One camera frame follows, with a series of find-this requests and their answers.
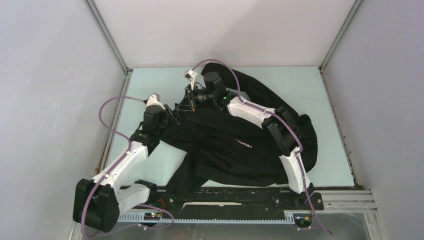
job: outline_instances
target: white plastic part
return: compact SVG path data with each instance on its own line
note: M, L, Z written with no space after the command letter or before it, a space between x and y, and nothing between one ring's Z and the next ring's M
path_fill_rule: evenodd
M198 81L198 73L189 69L184 72L184 78L189 80L191 83L191 90L195 89L195 84Z
M298 160L296 159L296 152L299 151L300 148L297 146L291 151L290 156L279 156L282 165L284 167L285 173L288 177L288 187L293 190L295 193L302 193L305 191L303 179L302 179L302 172L301 168L303 169L303 172L305 174L305 182L306 182L306 188L309 187L309 184L311 181L309 180L308 176L306 175L305 167L302 162L302 157L299 154L300 164L298 163Z
M135 183L127 189L118 190L116 195L117 202L119 203L120 215L133 207L147 202L149 199L150 189L139 183Z
M245 120L257 125L258 127L262 128L262 122L264 121L264 119L271 117L271 115L268 114L268 113L265 113L265 111L260 111L256 108L248 106L244 103L250 103L252 105L261 107L262 109L265 109L265 110L272 112L272 113L274 112L275 108L263 107L263 106L258 105L256 103L248 101L248 100L244 99L243 97L241 97L241 99L243 99L243 102L241 102L238 97L235 97L235 98L231 99L231 101L229 101L229 104L227 106L229 114L231 114L232 116L235 116L235 117L240 117L242 119L245 119Z
M97 183L100 178L119 160L122 154L125 154L127 150L124 150L105 170L95 175L92 179ZM118 190L122 186L124 180L128 177L131 170L134 169L139 163L144 161L148 157L147 146L144 146L141 142L131 142L130 153L115 167L115 169L109 173L109 176L105 178L101 185L110 185L114 189L116 196L118 196Z
M161 96L157 93L153 93L147 99L146 107L152 106L152 105L160 106L162 109L165 110L164 105L161 103Z

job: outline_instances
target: red and white logo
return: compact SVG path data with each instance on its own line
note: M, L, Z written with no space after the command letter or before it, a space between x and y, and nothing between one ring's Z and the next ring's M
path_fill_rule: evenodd
M234 140L236 140L236 141L237 141L239 144L241 144L241 145L244 145L244 146L246 146L246 147L248 147L248 148L252 148L252 145L247 144L247 143L245 143L244 141L240 141L240 140L235 139L235 138L234 138Z

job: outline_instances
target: white wall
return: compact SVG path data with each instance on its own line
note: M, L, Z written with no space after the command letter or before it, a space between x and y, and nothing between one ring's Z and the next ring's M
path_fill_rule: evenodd
M389 239L423 239L424 1L364 1L324 75Z
M2 1L0 22L0 238L64 239L123 73L82 0Z
M319 66L355 0L96 0L129 67Z

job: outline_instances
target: black garment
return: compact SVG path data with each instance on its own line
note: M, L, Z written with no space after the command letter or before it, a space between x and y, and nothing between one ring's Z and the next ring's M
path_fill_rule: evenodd
M237 89L231 72L223 65L208 63L202 75L218 72L227 88ZM289 109L300 131L301 153L306 172L317 162L317 135L311 119L298 113L269 88L253 77L234 71L240 90L264 107ZM166 185L166 190L186 196L207 180L221 184L266 187L287 184L288 178L276 153L269 147L264 131L240 117L217 111L203 104L196 112L184 112L181 124L161 140L187 154Z

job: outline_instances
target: white table surface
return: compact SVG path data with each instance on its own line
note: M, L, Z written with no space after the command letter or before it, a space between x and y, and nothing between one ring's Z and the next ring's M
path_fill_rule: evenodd
M158 93L163 104L174 109L184 96L184 87L189 81L183 73L189 67L135 68L129 83L127 96L146 99L152 93ZM315 167L308 173L316 187L351 187L354 181L346 158L342 141L336 127L327 94L315 66L270 66L270 67L234 67L250 75L279 95L300 115L308 114L312 120L318 138L318 158ZM196 69L199 81L202 68ZM117 130L130 136L143 120L145 105L126 99L119 118ZM126 141L115 136L108 164L118 157L126 147ZM127 177L124 184L130 185L143 179L165 186L180 166L186 155L164 142L161 142L148 159L140 163ZM229 185L208 181L203 186L225 187Z

